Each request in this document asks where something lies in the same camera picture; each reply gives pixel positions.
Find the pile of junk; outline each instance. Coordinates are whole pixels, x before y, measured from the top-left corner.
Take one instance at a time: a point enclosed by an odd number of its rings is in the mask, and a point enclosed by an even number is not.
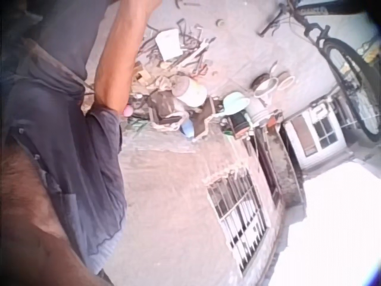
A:
[[[212,64],[205,54],[215,38],[201,39],[200,25],[194,27],[197,35],[191,29],[187,32],[184,19],[178,26],[162,32],[152,28],[155,35],[142,44],[125,110],[129,123],[144,122],[143,126],[150,124],[159,132],[181,132],[195,142],[208,135],[212,122],[226,135],[242,139],[270,118],[281,116],[279,110],[270,111],[271,95],[291,86],[295,77],[288,72],[273,76],[275,63],[245,94],[235,91],[224,98],[211,97],[198,79]]]

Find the hand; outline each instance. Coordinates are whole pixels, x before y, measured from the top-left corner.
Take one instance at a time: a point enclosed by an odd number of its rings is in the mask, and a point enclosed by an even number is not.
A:
[[[122,0],[126,3],[126,8],[130,13],[144,13],[148,20],[152,12],[160,6],[162,0]]]

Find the person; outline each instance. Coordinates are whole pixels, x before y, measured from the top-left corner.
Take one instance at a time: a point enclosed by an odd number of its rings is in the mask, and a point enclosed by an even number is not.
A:
[[[33,42],[85,80],[110,3],[55,1]],[[85,115],[83,85],[33,53],[20,60],[2,122],[1,273],[9,283],[106,285],[103,268],[127,206],[118,116],[127,106],[147,21],[160,3],[120,1],[96,71],[95,102]]]

